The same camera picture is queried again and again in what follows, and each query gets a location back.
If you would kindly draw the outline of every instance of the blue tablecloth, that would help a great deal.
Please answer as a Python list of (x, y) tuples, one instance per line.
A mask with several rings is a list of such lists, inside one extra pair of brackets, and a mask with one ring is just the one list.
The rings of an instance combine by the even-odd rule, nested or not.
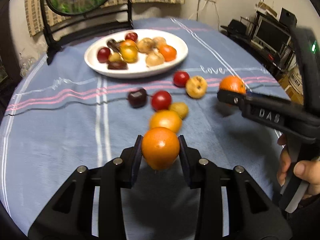
[[(287, 98), (251, 55), (207, 25), (151, 18), (135, 21), (134, 26), (179, 36), (189, 48), (186, 60), (148, 79), (106, 78), (84, 62), (84, 52), (98, 39), (94, 38), (65, 47), (50, 66), (44, 56), (15, 90), (0, 127), (0, 200), (25, 234), (79, 165), (104, 165), (148, 130), (154, 112), (150, 104), (133, 109), (126, 100), (103, 102), (126, 97), (129, 90), (141, 86), (150, 94), (159, 89), (183, 93), (172, 85), (177, 69), (206, 78), (208, 91), (217, 91), (221, 78), (232, 74), (243, 78), (247, 90)], [(189, 106), (179, 132), (188, 146), (220, 167), (244, 166), (272, 197), (281, 150), (276, 145), (277, 131), (242, 118), (236, 109), (223, 109), (215, 94), (200, 100), (181, 94), (173, 96), (173, 101)], [(179, 161), (157, 174), (142, 161), (135, 187), (122, 190), (122, 200), (128, 239), (193, 239), (199, 191), (187, 188)], [(97, 234), (97, 194), (92, 232)], [(224, 234), (227, 232), (225, 221)]]

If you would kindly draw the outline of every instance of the wall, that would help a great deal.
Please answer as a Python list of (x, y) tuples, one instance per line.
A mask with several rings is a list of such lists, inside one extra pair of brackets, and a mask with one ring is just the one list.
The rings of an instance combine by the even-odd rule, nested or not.
[[(259, 0), (217, 0), (216, 6), (219, 14), (220, 25), (228, 25), (231, 19), (240, 19), (240, 16), (249, 17), (255, 14), (254, 6)], [(133, 19), (146, 17), (174, 16), (181, 18), (196, 18), (198, 0), (186, 0), (183, 5), (174, 4), (134, 4)], [(279, 15), (284, 7), (297, 16), (298, 25), (311, 27), (318, 39), (320, 38), (320, 18), (309, 0), (265, 0)], [(201, 0), (198, 20), (218, 30), (218, 17), (213, 3)], [(25, 18), (24, 0), (10, 1), (10, 19), (12, 35), (17, 53), (24, 56), (31, 55), (38, 58), (38, 51), (43, 50), (44, 39), (41, 35), (30, 37)]]

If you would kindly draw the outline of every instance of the plate of fruit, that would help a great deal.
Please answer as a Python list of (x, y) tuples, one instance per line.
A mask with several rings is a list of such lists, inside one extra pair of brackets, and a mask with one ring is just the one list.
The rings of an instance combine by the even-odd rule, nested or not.
[(136, 29), (113, 33), (84, 54), (90, 68), (114, 78), (143, 78), (166, 72), (188, 55), (188, 46), (168, 32)]

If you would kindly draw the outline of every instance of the white plate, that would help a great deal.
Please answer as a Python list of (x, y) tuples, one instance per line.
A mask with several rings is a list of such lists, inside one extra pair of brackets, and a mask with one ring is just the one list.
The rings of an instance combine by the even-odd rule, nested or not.
[[(143, 38), (155, 38), (164, 37), (167, 44), (173, 46), (177, 50), (177, 57), (173, 61), (165, 62), (161, 65), (155, 67), (146, 66), (146, 54), (139, 53), (138, 61), (136, 63), (128, 64), (127, 70), (113, 70), (108, 69), (107, 64), (99, 63), (97, 59), (97, 53), (99, 49), (107, 46), (107, 41), (114, 39), (116, 41), (124, 40), (124, 37), (129, 32), (135, 32), (138, 34), (138, 40)], [(142, 78), (154, 76), (163, 72), (166, 72), (173, 68), (175, 65), (182, 62), (188, 55), (188, 47), (186, 43), (172, 33), (162, 32), (158, 30), (148, 30), (148, 29), (137, 29), (137, 30), (127, 30), (118, 33), (113, 33), (106, 37), (101, 38), (92, 44), (84, 54), (84, 60), (89, 65), (90, 68), (97, 71), (98, 73), (114, 78)]]

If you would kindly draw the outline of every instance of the speaker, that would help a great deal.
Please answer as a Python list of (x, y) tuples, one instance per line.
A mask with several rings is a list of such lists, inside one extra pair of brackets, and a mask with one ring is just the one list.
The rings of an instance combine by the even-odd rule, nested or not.
[(290, 27), (291, 25), (295, 27), (297, 25), (297, 18), (293, 13), (282, 8), (279, 22), (287, 27)]

